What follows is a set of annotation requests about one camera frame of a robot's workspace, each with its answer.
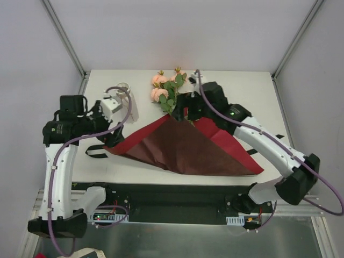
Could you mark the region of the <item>pink artificial flower bunch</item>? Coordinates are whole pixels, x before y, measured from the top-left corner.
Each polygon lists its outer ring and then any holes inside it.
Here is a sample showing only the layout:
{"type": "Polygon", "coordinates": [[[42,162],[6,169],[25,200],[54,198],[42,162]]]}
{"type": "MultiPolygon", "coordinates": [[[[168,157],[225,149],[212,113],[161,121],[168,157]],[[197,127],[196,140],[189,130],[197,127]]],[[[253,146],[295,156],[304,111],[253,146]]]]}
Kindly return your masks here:
{"type": "Polygon", "coordinates": [[[151,102],[158,103],[162,111],[171,116],[180,94],[178,90],[187,83],[187,77],[180,66],[174,69],[174,75],[170,78],[165,76],[163,70],[158,71],[151,80],[151,102]]]}

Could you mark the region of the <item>black ribbon with gold print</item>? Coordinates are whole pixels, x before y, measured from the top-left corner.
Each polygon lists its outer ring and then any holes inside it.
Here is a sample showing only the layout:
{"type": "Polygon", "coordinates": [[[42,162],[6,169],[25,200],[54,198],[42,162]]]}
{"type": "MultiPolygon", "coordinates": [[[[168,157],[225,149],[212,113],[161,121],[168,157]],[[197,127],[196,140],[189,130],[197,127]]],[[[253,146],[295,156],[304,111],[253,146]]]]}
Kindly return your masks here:
{"type": "MultiPolygon", "coordinates": [[[[116,151],[126,152],[134,145],[139,143],[141,140],[141,136],[130,136],[127,137],[123,142],[119,143],[116,147],[116,151]]],[[[253,155],[257,153],[256,150],[250,148],[249,150],[245,150],[242,145],[231,135],[225,135],[225,133],[216,133],[214,136],[210,138],[213,143],[215,143],[218,147],[224,150],[228,154],[233,154],[235,158],[241,159],[245,157],[244,152],[247,155],[253,155]]],[[[86,155],[89,157],[93,157],[96,159],[103,159],[107,158],[107,151],[103,148],[103,145],[93,145],[87,148],[85,151],[86,155]]]]}

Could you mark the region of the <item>brown red wrapping paper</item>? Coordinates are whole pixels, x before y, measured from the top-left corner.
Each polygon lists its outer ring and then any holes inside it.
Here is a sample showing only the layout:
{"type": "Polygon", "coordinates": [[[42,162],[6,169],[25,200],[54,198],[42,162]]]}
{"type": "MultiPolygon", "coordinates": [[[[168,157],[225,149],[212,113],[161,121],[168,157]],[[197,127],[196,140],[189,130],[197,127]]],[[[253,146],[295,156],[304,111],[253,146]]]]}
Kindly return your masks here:
{"type": "Polygon", "coordinates": [[[208,118],[191,124],[165,115],[105,150],[183,175],[248,176],[263,172],[237,139],[208,118]]]}

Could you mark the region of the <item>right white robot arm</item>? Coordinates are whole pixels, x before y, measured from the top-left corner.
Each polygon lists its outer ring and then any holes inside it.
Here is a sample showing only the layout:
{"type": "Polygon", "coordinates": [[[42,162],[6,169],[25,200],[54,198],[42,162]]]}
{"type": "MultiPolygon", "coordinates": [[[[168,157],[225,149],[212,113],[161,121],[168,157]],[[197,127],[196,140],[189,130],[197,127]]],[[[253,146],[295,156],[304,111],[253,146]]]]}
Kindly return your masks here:
{"type": "Polygon", "coordinates": [[[307,167],[318,173],[319,158],[314,154],[306,156],[282,143],[243,106],[228,103],[222,87],[216,82],[204,83],[202,89],[202,94],[179,94],[172,116],[177,121],[182,121],[186,114],[191,120],[211,119],[219,129],[253,147],[281,175],[275,180],[250,185],[247,192],[231,200],[232,208],[249,214],[261,204],[279,199],[298,205],[318,180],[307,167]]]}

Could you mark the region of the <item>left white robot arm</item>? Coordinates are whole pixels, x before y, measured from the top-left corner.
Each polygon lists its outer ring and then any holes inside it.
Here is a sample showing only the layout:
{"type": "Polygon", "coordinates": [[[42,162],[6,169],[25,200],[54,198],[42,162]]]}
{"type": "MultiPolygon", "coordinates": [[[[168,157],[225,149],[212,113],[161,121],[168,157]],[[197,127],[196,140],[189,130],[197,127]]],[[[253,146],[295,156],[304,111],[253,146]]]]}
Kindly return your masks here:
{"type": "Polygon", "coordinates": [[[45,189],[38,217],[28,222],[29,232],[44,238],[82,238],[94,211],[112,206],[114,197],[107,183],[91,184],[73,203],[72,175],[79,141],[85,135],[110,148],[124,140],[123,123],[109,131],[112,115],[121,108],[121,101],[109,95],[97,100],[91,109],[83,95],[60,97],[60,108],[42,129],[47,162],[45,189]]]}

